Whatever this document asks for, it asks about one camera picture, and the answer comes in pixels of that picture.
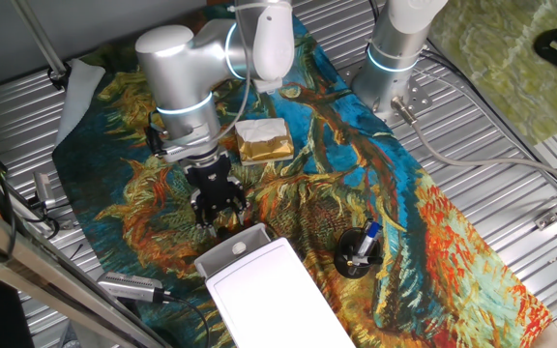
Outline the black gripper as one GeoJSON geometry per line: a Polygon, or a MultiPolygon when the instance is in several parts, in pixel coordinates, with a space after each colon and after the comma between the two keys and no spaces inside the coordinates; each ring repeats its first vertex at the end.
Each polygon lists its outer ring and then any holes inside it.
{"type": "Polygon", "coordinates": [[[216,238],[216,212],[225,209],[230,203],[234,206],[240,225],[246,225],[245,214],[249,202],[244,185],[236,177],[229,176],[231,162],[227,155],[214,153],[206,158],[189,157],[182,161],[182,167],[186,179],[195,187],[190,203],[198,229],[216,238]]]}

